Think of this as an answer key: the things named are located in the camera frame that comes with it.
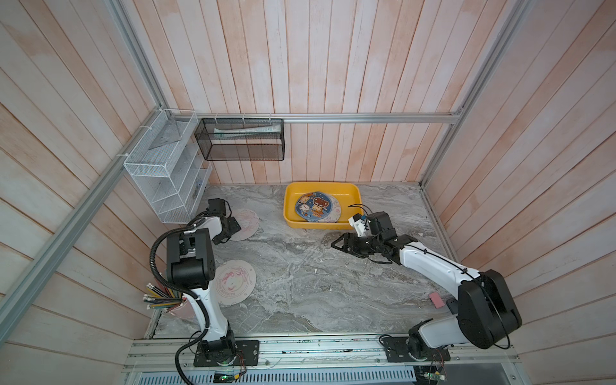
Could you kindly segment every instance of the black wire mesh basket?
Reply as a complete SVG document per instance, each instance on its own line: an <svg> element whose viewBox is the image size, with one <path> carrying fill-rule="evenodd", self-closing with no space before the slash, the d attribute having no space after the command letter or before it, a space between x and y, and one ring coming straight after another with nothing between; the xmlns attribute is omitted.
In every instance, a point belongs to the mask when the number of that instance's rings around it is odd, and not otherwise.
<svg viewBox="0 0 616 385"><path fill-rule="evenodd" d="M203 118L195 138L205 160L284 160L282 119Z"/></svg>

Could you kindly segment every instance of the wooden plank wall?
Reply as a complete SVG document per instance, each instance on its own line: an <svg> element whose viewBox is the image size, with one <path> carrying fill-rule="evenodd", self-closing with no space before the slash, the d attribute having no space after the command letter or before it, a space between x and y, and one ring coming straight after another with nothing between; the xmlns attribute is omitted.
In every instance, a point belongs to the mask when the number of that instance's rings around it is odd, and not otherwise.
<svg viewBox="0 0 616 385"><path fill-rule="evenodd" d="M0 52L4 297L155 102L102 0L1 1ZM2 383L112 383L166 230L122 179L0 347Z"/></svg>
<svg viewBox="0 0 616 385"><path fill-rule="evenodd" d="M123 0L171 107L455 111L512 0ZM292 124L286 158L210 182L421 180L443 124Z"/></svg>
<svg viewBox="0 0 616 385"><path fill-rule="evenodd" d="M537 2L428 183L462 263L506 277L534 384L616 381L615 20Z"/></svg>

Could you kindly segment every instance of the cartoon plate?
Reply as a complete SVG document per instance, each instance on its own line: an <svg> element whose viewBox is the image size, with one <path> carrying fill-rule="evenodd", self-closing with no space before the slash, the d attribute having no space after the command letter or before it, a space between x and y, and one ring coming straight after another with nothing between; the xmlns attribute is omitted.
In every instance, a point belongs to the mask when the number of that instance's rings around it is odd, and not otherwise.
<svg viewBox="0 0 616 385"><path fill-rule="evenodd" d="M295 211L308 222L336 222L342 213L338 200L320 191L299 197Z"/></svg>

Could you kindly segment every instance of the pink eraser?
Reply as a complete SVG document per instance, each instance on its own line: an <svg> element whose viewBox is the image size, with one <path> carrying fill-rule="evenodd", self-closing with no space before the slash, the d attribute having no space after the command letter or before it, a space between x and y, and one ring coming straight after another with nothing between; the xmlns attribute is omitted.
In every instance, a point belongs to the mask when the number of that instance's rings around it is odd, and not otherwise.
<svg viewBox="0 0 616 385"><path fill-rule="evenodd" d="M430 299L432 299L432 303L434 304L434 307L436 307L437 309L445 306L445 303L443 302L443 300L440 298L439 294L436 291L430 294L429 297Z"/></svg>

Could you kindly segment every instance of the white wire mesh organizer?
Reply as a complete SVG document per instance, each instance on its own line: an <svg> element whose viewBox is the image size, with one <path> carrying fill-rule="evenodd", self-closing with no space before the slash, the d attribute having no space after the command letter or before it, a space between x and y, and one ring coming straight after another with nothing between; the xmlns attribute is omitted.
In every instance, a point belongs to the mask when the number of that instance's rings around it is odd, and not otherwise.
<svg viewBox="0 0 616 385"><path fill-rule="evenodd" d="M164 223L187 223L196 213L211 173L202 169L197 143L188 143L198 120L176 118L186 110L161 110L126 158L128 170Z"/></svg>

